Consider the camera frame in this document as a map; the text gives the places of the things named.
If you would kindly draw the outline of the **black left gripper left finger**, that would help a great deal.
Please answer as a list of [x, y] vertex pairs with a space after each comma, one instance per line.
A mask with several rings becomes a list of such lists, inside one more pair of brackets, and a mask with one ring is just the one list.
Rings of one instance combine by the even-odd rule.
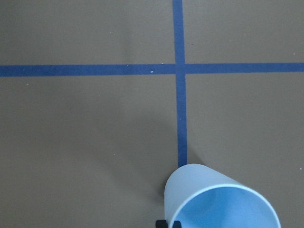
[[167, 221], [166, 220], [155, 221], [155, 228], [167, 228]]

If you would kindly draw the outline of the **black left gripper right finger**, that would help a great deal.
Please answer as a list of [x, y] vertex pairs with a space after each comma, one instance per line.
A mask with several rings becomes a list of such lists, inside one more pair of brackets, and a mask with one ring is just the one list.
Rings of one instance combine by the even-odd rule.
[[172, 228], [181, 228], [181, 222], [180, 221], [174, 221]]

